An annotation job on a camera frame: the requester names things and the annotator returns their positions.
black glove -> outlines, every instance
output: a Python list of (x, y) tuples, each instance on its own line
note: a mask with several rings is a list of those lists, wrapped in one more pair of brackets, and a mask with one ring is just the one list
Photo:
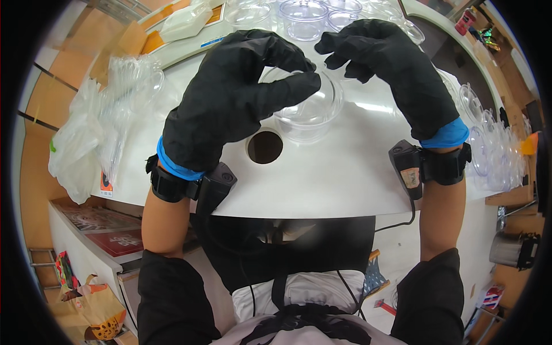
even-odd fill
[[(304, 73), (259, 84), (265, 66)], [(205, 55), (180, 106), (167, 117), (164, 154), (186, 169), (214, 169), (224, 144), (254, 134), (260, 120), (317, 92), (321, 82), (315, 69), (298, 47), (273, 32), (228, 35)]]
[(431, 61), (395, 24), (357, 20), (339, 33), (323, 33), (315, 45), (335, 70), (347, 61), (345, 77), (367, 82), (374, 74), (391, 86), (395, 103), (412, 127), (412, 137), (431, 139), (459, 117), (456, 106)]

black sleeve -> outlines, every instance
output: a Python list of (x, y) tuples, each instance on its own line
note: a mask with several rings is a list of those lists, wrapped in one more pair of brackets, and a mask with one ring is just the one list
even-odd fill
[(188, 262), (144, 250), (141, 263), (140, 345), (209, 344), (220, 338), (201, 275)]
[(420, 262), (397, 286), (397, 315), (391, 335), (408, 345), (460, 345), (463, 307), (460, 257), (452, 248)]

forearm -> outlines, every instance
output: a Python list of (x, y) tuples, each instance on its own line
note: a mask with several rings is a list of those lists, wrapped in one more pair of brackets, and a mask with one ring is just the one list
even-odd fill
[(142, 216), (144, 249), (166, 257), (182, 258), (182, 246), (188, 232), (190, 199), (168, 203), (150, 191)]
[[(436, 149), (445, 153), (450, 149)], [(456, 247), (466, 206), (466, 179), (452, 185), (427, 182), (420, 211), (420, 260), (429, 261)]]

wrist strap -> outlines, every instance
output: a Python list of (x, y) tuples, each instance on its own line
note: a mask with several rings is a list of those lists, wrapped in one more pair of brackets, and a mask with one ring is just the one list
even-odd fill
[(197, 200), (200, 181), (188, 181), (168, 173), (157, 165), (158, 159), (158, 156), (154, 155), (146, 162), (146, 173), (151, 172), (153, 194), (169, 203), (177, 203), (185, 197)]
[(466, 163), (471, 162), (471, 146), (465, 142), (462, 149), (448, 153), (422, 150), (421, 159), (423, 183), (435, 181), (441, 185), (456, 184), (464, 178)]

wrist-mounted device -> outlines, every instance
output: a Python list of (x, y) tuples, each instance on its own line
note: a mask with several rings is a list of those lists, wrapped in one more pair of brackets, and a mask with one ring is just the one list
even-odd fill
[(389, 159), (409, 197), (418, 200), (422, 183), (451, 185), (462, 181), (466, 163), (471, 162), (471, 146), (465, 142), (461, 149), (435, 153), (401, 140), (389, 150)]
[(169, 203), (177, 203), (184, 198), (197, 200), (195, 213), (211, 214), (224, 200), (237, 182), (230, 168), (222, 162), (214, 170), (197, 181), (188, 181), (176, 177), (157, 165), (159, 157), (147, 159), (146, 173), (151, 172), (152, 192), (158, 198)]

